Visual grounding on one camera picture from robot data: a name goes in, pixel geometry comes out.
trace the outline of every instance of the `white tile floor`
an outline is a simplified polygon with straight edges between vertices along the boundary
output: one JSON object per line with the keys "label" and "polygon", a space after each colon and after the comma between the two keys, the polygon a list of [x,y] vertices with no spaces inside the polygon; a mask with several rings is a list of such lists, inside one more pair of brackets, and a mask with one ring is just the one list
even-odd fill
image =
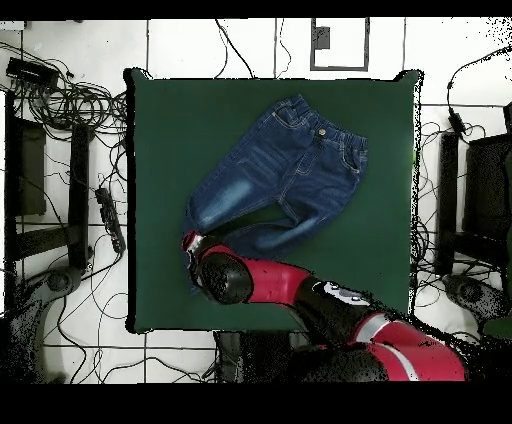
{"label": "white tile floor", "polygon": [[[441,128],[449,127],[446,107],[446,85],[451,74],[461,65],[477,59],[487,52],[510,43],[508,20],[484,18],[371,18],[370,65],[365,74],[358,72],[311,72],[309,70],[310,18],[277,18],[278,34],[289,50],[292,60],[287,68],[288,55],[280,43],[275,52],[274,65],[274,18],[249,20],[220,20],[230,38],[250,64],[254,74],[260,78],[272,78],[275,73],[282,78],[300,77],[311,79],[334,78],[379,78],[392,79],[403,69],[421,69],[425,80],[421,90],[422,123],[433,121]],[[126,67],[146,68],[154,78],[172,77],[213,77],[224,64],[224,45],[213,20],[151,20],[151,21],[73,21],[31,22],[20,32],[0,31],[0,41],[7,42],[44,59],[59,59],[74,73],[74,81],[100,84],[112,95],[124,91],[122,71]],[[12,54],[0,50],[0,84],[9,86],[5,66]],[[487,135],[505,132],[501,106],[512,100],[510,61],[506,56],[495,58],[483,64],[463,70],[456,78],[451,102],[465,122],[483,125]],[[223,77],[248,77],[242,61],[230,49],[229,61]],[[475,129],[473,137],[481,136]],[[115,143],[114,136],[106,137],[107,143]],[[47,153],[65,163],[69,161],[69,145],[47,139]],[[461,144],[463,158],[464,145]],[[99,173],[110,172],[108,149],[96,139],[91,144],[91,184]],[[437,179],[438,140],[430,143],[424,151],[429,177],[433,184]],[[61,172],[66,168],[46,161],[46,174]],[[58,176],[46,179],[45,189],[53,199],[59,215],[66,221],[67,186]],[[463,178],[460,181],[463,193]],[[114,197],[126,201],[121,187],[116,187]],[[426,196],[420,202],[420,216],[426,221],[434,211],[434,197]],[[90,202],[91,244],[104,234],[98,207]],[[126,217],[121,216],[122,223]],[[55,224],[51,209],[42,217],[26,217],[25,231],[40,225]],[[428,227],[434,228],[432,219]],[[110,242],[105,237],[98,242],[95,269],[103,267],[114,259]],[[26,275],[32,275],[46,268],[48,264],[65,253],[65,249],[30,257],[19,263]],[[90,296],[91,284],[99,285],[95,291],[98,305],[103,308],[115,293],[127,291],[128,256],[108,273],[93,277],[85,282],[68,300],[64,332],[87,348],[87,360],[78,373],[78,382],[91,372],[97,346],[103,346],[101,376],[115,366],[142,361],[146,357],[157,357],[165,363],[192,372],[208,368],[214,356],[214,341],[208,332],[155,331],[144,335],[129,334],[123,319],[103,318],[98,335],[100,311]],[[425,289],[418,296],[418,305],[435,300],[438,292]],[[82,361],[83,354],[70,347],[55,330],[56,320],[62,308],[62,301],[51,307],[45,324],[45,356],[50,372],[65,372],[67,381]],[[126,315],[126,296],[112,299],[105,312],[114,317]],[[417,316],[444,331],[467,330],[475,332],[472,316],[461,310],[441,293],[432,306],[419,308]],[[180,350],[179,347],[194,350]],[[108,375],[107,383],[171,382],[180,374],[166,369],[156,360],[149,360],[133,368],[118,369]],[[84,380],[98,383],[94,374]]]}

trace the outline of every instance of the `black cable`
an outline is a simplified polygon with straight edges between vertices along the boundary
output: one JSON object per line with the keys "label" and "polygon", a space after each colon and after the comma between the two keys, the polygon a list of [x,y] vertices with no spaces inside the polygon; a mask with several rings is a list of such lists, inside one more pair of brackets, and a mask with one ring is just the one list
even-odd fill
{"label": "black cable", "polygon": [[118,255],[118,257],[117,257],[117,258],[114,260],[114,262],[112,262],[110,265],[107,265],[107,266],[105,266],[105,267],[101,268],[101,269],[100,269],[100,270],[98,270],[98,271],[94,271],[92,274],[89,274],[89,275],[87,275],[87,276],[85,276],[85,277],[82,277],[82,281],[85,281],[85,280],[87,280],[88,278],[91,278],[91,277],[92,277],[92,276],[94,276],[94,275],[98,275],[99,273],[101,273],[101,272],[103,272],[103,271],[105,271],[105,270],[108,270],[108,269],[112,268],[114,265],[117,265],[117,263],[119,263],[119,261],[120,261],[121,259],[122,259],[122,255]]}
{"label": "black cable", "polygon": [[82,384],[85,380],[87,380],[87,379],[91,376],[91,374],[92,374],[93,372],[96,372],[96,366],[97,366],[97,365],[96,365],[96,355],[97,355],[97,354],[99,354],[99,357],[100,357],[100,359],[98,360],[98,363],[99,363],[99,361],[101,361],[101,359],[103,358],[103,351],[98,349],[98,350],[94,353],[94,357],[93,357],[93,365],[94,365],[94,366],[93,366],[92,370],[91,370],[91,371],[89,371],[89,374],[87,374],[84,378],[82,378],[82,379],[81,379],[77,384]]}
{"label": "black cable", "polygon": [[426,308],[427,306],[432,306],[433,304],[437,303],[437,301],[439,300],[439,298],[441,297],[441,292],[438,291],[437,292],[437,297],[435,298],[435,300],[433,300],[432,302],[430,303],[427,303],[426,305],[414,305],[415,308]]}
{"label": "black cable", "polygon": [[254,74],[252,73],[252,70],[251,68],[249,67],[249,65],[247,64],[247,62],[245,61],[245,59],[242,57],[242,55],[238,52],[238,50],[235,48],[235,46],[233,45],[233,43],[231,42],[231,40],[229,39],[229,36],[228,36],[228,32],[224,29],[224,27],[219,24],[219,20],[218,19],[215,19],[215,23],[217,24],[217,26],[219,27],[219,29],[224,33],[224,36],[226,37],[226,41],[228,42],[228,44],[231,46],[231,48],[235,51],[235,53],[238,55],[238,57],[242,60],[242,62],[244,62],[244,65],[246,66],[246,68],[249,70],[249,73],[251,74],[251,78],[254,78]]}
{"label": "black cable", "polygon": [[214,77],[215,79],[219,78],[221,76],[221,74],[224,72],[224,70],[226,69],[226,66],[228,64],[228,58],[229,58],[228,46],[227,46],[226,42],[224,41],[224,38],[222,37],[222,34],[226,33],[226,28],[220,27],[218,29],[219,29],[220,39],[222,40],[222,44],[224,44],[224,49],[225,49],[226,53],[225,53],[225,58],[224,58],[224,66],[222,67],[220,72],[217,75],[215,75],[215,77]]}
{"label": "black cable", "polygon": [[476,60],[473,60],[469,63],[466,63],[465,65],[462,65],[460,68],[458,68],[452,75],[452,77],[450,78],[450,81],[448,82],[448,86],[447,86],[447,91],[446,91],[446,103],[448,104],[448,107],[451,109],[451,105],[450,105],[450,90],[453,88],[453,80],[455,78],[455,76],[460,72],[462,71],[462,69],[468,67],[468,66],[471,66],[477,62],[480,62],[480,61],[486,61],[486,60],[489,60],[491,59],[493,56],[495,56],[496,54],[498,53],[508,53],[512,51],[512,46],[505,46],[505,47],[501,47],[497,50],[494,50],[493,52],[491,53],[488,53],[486,54],[485,56],[482,56]]}
{"label": "black cable", "polygon": [[279,44],[281,44],[281,47],[286,51],[286,53],[288,54],[288,64],[286,65],[286,69],[284,71],[281,71],[279,72],[279,75],[277,76],[277,78],[279,78],[282,74],[288,72],[288,68],[290,67],[290,63],[292,63],[292,55],[290,54],[290,52],[288,51],[288,49],[285,47],[285,45],[283,44],[283,38],[282,38],[282,34],[283,34],[283,26],[284,26],[284,18],[281,22],[281,30],[279,31]]}
{"label": "black cable", "polygon": [[203,380],[201,380],[201,377],[199,376],[199,374],[195,373],[195,372],[187,372],[187,371],[184,371],[180,368],[176,368],[176,367],[173,367],[172,365],[169,365],[169,364],[166,364],[164,361],[162,361],[160,358],[157,358],[155,356],[148,356],[145,360],[141,360],[141,361],[138,361],[138,362],[135,362],[133,364],[130,364],[130,365],[120,365],[120,366],[117,366],[117,367],[114,367],[114,368],[111,368],[107,374],[105,375],[105,377],[101,380],[102,384],[105,384],[105,381],[107,380],[108,376],[115,370],[121,370],[121,369],[127,369],[127,368],[133,368],[133,367],[136,367],[137,365],[140,365],[140,364],[143,364],[145,361],[157,361],[159,362],[160,364],[162,364],[164,367],[172,370],[172,371],[177,371],[177,372],[180,372],[182,373],[183,375],[186,375],[188,378],[190,378],[192,381],[197,381],[198,383],[204,383]]}
{"label": "black cable", "polygon": [[[92,282],[91,282],[91,294],[93,295],[93,299],[94,299],[94,292],[92,290]],[[107,300],[107,302],[105,303],[105,306],[103,306],[103,309],[100,309],[100,312],[101,312],[101,315],[100,315],[100,320],[99,320],[99,323],[98,323],[98,346],[101,346],[101,343],[100,343],[100,329],[101,329],[101,320],[103,319],[103,316],[107,316],[109,318],[112,318],[110,315],[106,314],[105,313],[105,309],[107,309],[107,306],[108,304],[112,301],[112,299],[114,299],[116,296],[119,296],[119,295],[126,295],[128,296],[128,293],[115,293],[113,294],[112,296],[110,296],[110,298]],[[98,359],[98,363],[96,363],[96,354],[98,355],[101,355],[100,358]],[[103,349],[102,348],[99,348],[96,353],[94,354],[94,367],[92,369],[92,371],[96,374],[96,377],[98,379],[98,383],[101,382],[101,377],[100,377],[100,369],[99,369],[99,366],[101,364],[101,358],[103,357]]]}
{"label": "black cable", "polygon": [[82,353],[84,354],[84,358],[82,359],[82,363],[77,368],[77,370],[75,371],[75,373],[73,374],[73,377],[71,377],[71,380],[69,382],[69,384],[73,384],[73,381],[75,381],[75,378],[76,378],[77,374],[80,372],[80,370],[82,369],[82,367],[85,364],[85,361],[87,360],[87,351],[82,346],[80,346],[77,342],[75,342],[74,340],[71,340],[68,336],[66,336],[66,334],[64,334],[64,332],[62,331],[62,328],[60,327],[62,316],[64,315],[64,311],[66,310],[66,305],[67,305],[67,296],[64,296],[64,305],[62,307],[62,310],[60,311],[59,317],[57,318],[57,328],[59,329],[60,335],[64,339],[66,339],[69,343],[73,344],[78,349],[80,349],[82,351]]}
{"label": "black cable", "polygon": [[[95,262],[95,257],[93,256],[91,271],[94,271],[94,262]],[[97,302],[97,300],[96,300],[96,297],[94,296],[94,291],[95,291],[95,290],[93,290],[93,288],[92,288],[92,281],[93,281],[93,280],[92,280],[92,277],[93,277],[93,275],[94,275],[94,272],[89,276],[89,278],[91,279],[91,295],[92,295],[92,299],[93,299],[93,301],[94,301],[94,304],[96,305],[96,307],[98,308],[98,310],[99,310],[99,311],[100,311],[100,313],[101,313],[101,317],[102,317],[103,315],[105,315],[105,316],[107,316],[108,318],[111,318],[111,319],[124,319],[124,318],[126,318],[126,316],[122,316],[122,317],[113,317],[113,316],[111,316],[111,315],[109,315],[109,314],[105,313],[105,308],[107,307],[108,302],[110,302],[110,300],[111,300],[112,298],[114,298],[115,296],[117,296],[117,295],[119,295],[119,294],[125,294],[126,296],[128,296],[128,293],[116,293],[116,294],[114,294],[114,295],[113,295],[113,296],[112,296],[112,297],[107,301],[107,303],[105,304],[105,306],[104,306],[104,307],[103,307],[103,309],[102,309],[102,308],[100,307],[100,305],[98,305],[98,302]]]}
{"label": "black cable", "polygon": [[[72,125],[78,123],[86,124],[95,132],[102,134],[125,132],[125,93],[112,97],[106,88],[97,84],[72,83],[68,78],[72,75],[71,72],[60,60],[44,60],[2,42],[0,49],[18,55],[23,54],[30,58],[30,61],[50,67],[58,73],[56,87],[29,86],[18,79],[14,82],[14,93],[20,101],[15,112],[21,110],[26,100],[35,120],[43,124],[49,137],[59,141],[70,141],[69,135],[59,137],[53,131],[70,132]],[[52,61],[62,64],[66,68],[66,73],[51,63]]]}

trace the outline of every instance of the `power adapter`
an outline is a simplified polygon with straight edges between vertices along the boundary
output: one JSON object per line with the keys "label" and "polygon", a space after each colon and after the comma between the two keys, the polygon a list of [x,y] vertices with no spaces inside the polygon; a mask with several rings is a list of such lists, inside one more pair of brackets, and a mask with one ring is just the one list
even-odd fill
{"label": "power adapter", "polygon": [[59,74],[55,69],[15,57],[9,59],[5,73],[10,78],[45,88],[57,87],[59,78]]}
{"label": "power adapter", "polygon": [[455,113],[451,106],[448,108],[448,111],[450,112],[448,121],[450,121],[453,131],[458,136],[461,136],[462,133],[466,134],[466,126],[464,125],[464,122],[462,122],[462,118],[460,117],[460,115],[458,113]]}

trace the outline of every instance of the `jeans leg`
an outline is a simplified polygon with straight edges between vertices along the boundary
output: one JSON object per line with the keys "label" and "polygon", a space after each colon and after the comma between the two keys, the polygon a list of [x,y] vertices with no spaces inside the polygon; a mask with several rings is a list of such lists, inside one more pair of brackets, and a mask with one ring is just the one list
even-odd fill
{"label": "jeans leg", "polygon": [[316,234],[343,211],[366,170],[366,151],[344,144],[311,143],[278,201],[288,218],[258,223],[230,233],[235,252],[275,260]]}
{"label": "jeans leg", "polygon": [[[307,120],[279,102],[267,110],[188,199],[182,236],[210,232],[274,202],[311,143]],[[183,254],[184,264],[188,256]]]}

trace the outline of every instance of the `jeans waistband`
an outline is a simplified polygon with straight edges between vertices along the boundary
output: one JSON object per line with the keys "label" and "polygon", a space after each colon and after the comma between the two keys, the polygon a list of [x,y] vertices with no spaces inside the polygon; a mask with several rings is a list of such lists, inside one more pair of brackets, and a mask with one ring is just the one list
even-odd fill
{"label": "jeans waistband", "polygon": [[314,130],[316,134],[321,135],[323,140],[343,144],[346,147],[356,148],[361,151],[368,149],[368,140],[366,137],[361,137],[350,131],[346,131],[325,119],[316,110],[309,107],[301,94],[294,95],[286,100],[285,103],[296,110],[299,118],[307,119],[311,129]]}

